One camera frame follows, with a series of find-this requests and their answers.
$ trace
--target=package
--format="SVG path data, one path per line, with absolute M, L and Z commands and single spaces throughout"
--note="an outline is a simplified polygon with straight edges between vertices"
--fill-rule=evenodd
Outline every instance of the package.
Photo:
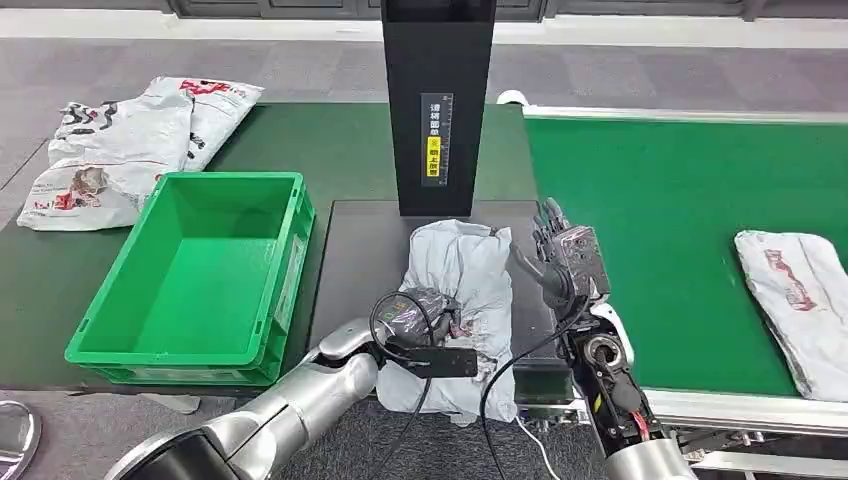
M 848 401 L 848 275 L 829 241 L 742 231 L 736 250 L 798 392 Z
M 427 313 L 433 338 L 441 345 L 445 335 L 459 332 L 460 308 L 456 299 L 435 288 L 413 287 L 404 291 L 414 298 Z M 385 325 L 389 337 L 409 347 L 430 345 L 430 329 L 418 305 L 397 295 L 383 302 L 377 311 L 377 321 Z
M 512 234 L 457 220 L 416 229 L 410 237 L 409 268 L 400 290 L 434 288 L 462 307 L 461 334 L 446 347 L 477 350 L 474 378 L 436 378 L 421 411 L 442 412 L 467 425 L 477 418 L 483 388 L 498 367 L 512 358 L 512 280 L 506 271 Z M 387 362 L 377 378 L 377 398 L 389 410 L 411 412 L 424 380 Z M 507 370 L 489 392 L 486 416 L 511 422 L 517 413 L 515 379 Z
M 98 230 L 133 225 L 159 178 L 180 170 L 192 100 L 175 90 L 98 108 L 69 103 L 18 225 Z
M 262 90 L 246 83 L 157 77 L 145 94 L 169 96 L 185 91 L 194 98 L 190 143 L 182 170 L 199 172 L 253 108 Z

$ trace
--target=wire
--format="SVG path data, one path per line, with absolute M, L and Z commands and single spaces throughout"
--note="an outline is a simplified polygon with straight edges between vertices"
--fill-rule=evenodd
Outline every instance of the wire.
M 636 426 L 639 428 L 639 438 L 643 442 L 650 440 L 651 434 L 648 432 L 648 422 L 645 421 L 645 417 L 639 412 L 630 412 L 630 415 L 633 416 L 633 421 L 636 422 Z
M 521 360 L 527 355 L 530 355 L 536 350 L 561 337 L 569 328 L 571 328 L 572 325 L 574 325 L 574 322 L 576 322 L 577 319 L 579 319 L 580 316 L 583 315 L 583 313 L 586 311 L 586 308 L 589 306 L 589 302 L 590 300 L 587 298 L 586 302 L 583 304 L 580 310 L 571 318 L 568 318 L 568 320 L 563 320 L 562 326 L 557 328 L 554 333 L 542 339 L 542 341 L 531 347 L 529 350 L 521 353 L 518 356 L 512 357 L 512 359 L 506 362 L 501 368 L 498 369 L 498 371 L 495 372 L 495 374 L 492 376 L 492 380 L 490 380 L 488 385 L 486 385 L 486 388 L 483 389 L 483 395 L 480 397 L 480 424 L 483 428 L 483 434 L 486 436 L 486 443 L 489 445 L 489 451 L 492 452 L 492 458 L 495 459 L 495 466 L 498 469 L 498 474 L 500 474 L 502 480 L 506 480 L 506 475 L 504 475 L 503 473 L 501 462 L 500 460 L 498 460 L 498 454 L 495 452 L 495 446 L 494 444 L 492 444 L 492 436 L 489 433 L 489 425 L 486 423 L 486 399 L 489 397 L 489 392 L 492 390 L 492 386 L 494 386 L 495 382 L 498 381 L 501 375 L 503 375 L 509 367 L 515 364 L 515 362 Z M 568 303 L 565 306 L 565 311 L 569 311 L 573 304 L 574 297 L 571 297 L 569 298 Z
M 433 334 L 433 325 L 431 325 L 430 316 L 427 314 L 427 309 L 424 308 L 424 305 L 421 305 L 421 302 L 419 302 L 418 299 L 406 292 L 389 292 L 380 297 L 380 299 L 377 300 L 377 303 L 374 304 L 374 308 L 371 309 L 371 315 L 368 316 L 368 329 L 371 330 L 371 339 L 374 340 L 374 343 L 377 345 L 377 348 L 380 350 L 380 352 L 383 355 L 391 358 L 392 360 L 395 360 L 397 362 L 406 362 L 415 365 L 420 365 L 422 362 L 415 361 L 403 355 L 398 355 L 397 353 L 389 350 L 388 348 L 386 348 L 385 345 L 380 342 L 380 339 L 377 338 L 377 313 L 379 312 L 380 307 L 382 307 L 383 304 L 386 303 L 386 300 L 395 297 L 405 298 L 412 302 L 416 308 L 418 308 L 418 310 L 421 312 L 421 315 L 423 315 L 424 317 L 424 322 L 427 323 L 427 333 L 430 336 L 430 346 L 436 346 L 436 338 Z
M 380 297 L 380 299 L 377 300 L 377 303 L 374 304 L 374 308 L 371 310 L 371 316 L 368 318 L 368 327 L 371 330 L 371 339 L 374 340 L 375 344 L 377 344 L 377 348 L 379 348 L 380 351 L 385 353 L 386 356 L 388 356 L 388 357 L 391 357 L 391 358 L 396 359 L 396 360 L 400 359 L 400 361 L 402 361 L 402 362 L 411 361 L 413 363 L 420 363 L 420 362 L 414 362 L 411 359 L 408 359 L 407 357 L 403 357 L 402 355 L 397 355 L 394 352 L 389 351 L 386 348 L 386 346 L 383 345 L 382 343 L 380 343 L 380 340 L 377 338 L 377 331 L 374 327 L 374 321 L 377 317 L 377 310 L 379 309 L 380 306 L 382 306 L 382 304 L 386 300 L 388 300 L 390 298 L 394 298 L 394 297 L 402 297 L 402 298 L 405 298 L 405 299 L 411 301 L 413 304 L 415 304 L 415 306 L 418 308 L 418 310 L 421 311 L 421 315 L 424 317 L 424 323 L 427 324 L 427 335 L 430 339 L 430 346 L 431 347 L 436 346 L 436 337 L 435 337 L 435 334 L 433 333 L 433 325 L 432 325 L 432 322 L 430 321 L 430 315 L 427 314 L 427 309 L 425 309 L 424 306 L 421 305 L 421 302 L 419 302 L 416 298 L 414 298 L 412 295 L 405 293 L 405 292 L 387 293 L 387 294 L 383 295 L 382 297 Z M 383 457 L 383 460 L 380 462 L 380 464 L 377 466 L 377 468 L 371 473 L 371 475 L 368 476 L 369 479 L 377 478 L 377 475 L 380 473 L 380 471 L 383 470 L 383 468 L 385 468 L 386 463 L 389 462 L 389 459 L 392 457 L 392 455 L 394 455 L 394 453 L 398 449 L 398 447 L 400 447 L 400 444 L 403 443 L 403 440 L 406 437 L 406 432 L 409 430 L 409 427 L 412 426 L 412 422 L 415 421 L 415 418 L 418 417 L 418 414 L 421 413 L 421 407 L 424 406 L 424 401 L 427 399 L 427 394 L 430 393 L 430 384 L 432 384 L 432 383 L 433 383 L 432 378 L 428 378 L 424 381 L 424 391 L 422 391 L 421 396 L 418 397 L 418 403 L 415 405 L 415 410 L 412 411 L 412 416 L 409 417 L 409 420 L 406 422 L 406 425 L 403 426 L 403 430 L 400 431 L 400 435 L 398 435 L 397 438 L 395 438 L 395 440 L 389 446 L 389 451 Z
M 530 439 L 536 442 L 536 445 L 539 446 L 539 450 L 542 451 L 542 460 L 545 461 L 545 466 L 548 467 L 548 473 L 551 474 L 551 478 L 553 478 L 554 480 L 560 480 L 556 472 L 554 472 L 554 468 L 551 467 L 551 462 L 550 460 L 548 460 L 548 452 L 545 451 L 545 446 L 542 445 L 541 440 L 539 440 L 532 433 L 530 433 L 530 430 L 527 430 L 527 427 L 524 426 L 524 422 L 521 421 L 521 418 L 516 417 L 515 419 L 518 421 L 518 428 L 524 430 L 524 433 L 526 433 L 527 436 L 530 437 Z

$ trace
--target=floor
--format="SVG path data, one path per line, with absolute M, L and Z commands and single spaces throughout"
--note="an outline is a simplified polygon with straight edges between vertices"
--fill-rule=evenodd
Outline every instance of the floor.
M 0 39 L 0 225 L 12 219 L 44 170 L 46 140 L 68 101 L 132 97 L 158 75 L 264 86 L 264 101 L 385 101 L 377 43 Z M 522 90 L 558 106 L 848 112 L 848 50 L 739 50 L 496 45 L 488 98 Z M 31 403 L 45 419 L 44 445 L 25 477 L 99 478 L 155 431 L 233 408 L 204 399 L 181 416 L 140 397 L 0 392 Z M 365 478 L 400 430 L 403 415 L 358 404 L 279 478 Z M 438 415 L 412 428 L 380 478 L 494 478 L 479 429 Z M 590 432 L 558 429 L 544 440 L 562 478 L 603 478 Z M 496 442 L 510 478 L 547 478 L 535 446 L 514 426 Z

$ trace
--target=green bin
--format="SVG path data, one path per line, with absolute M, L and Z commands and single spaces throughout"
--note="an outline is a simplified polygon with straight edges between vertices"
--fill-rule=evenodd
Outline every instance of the green bin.
M 166 175 L 65 359 L 113 383 L 270 385 L 314 217 L 298 173 Z

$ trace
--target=white baseboard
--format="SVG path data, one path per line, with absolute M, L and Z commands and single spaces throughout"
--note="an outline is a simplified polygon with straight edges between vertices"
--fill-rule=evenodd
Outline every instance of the white baseboard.
M 379 21 L 180 19 L 156 11 L 0 9 L 0 37 L 382 41 Z M 848 48 L 848 20 L 561 15 L 498 23 L 494 42 L 741 48 Z

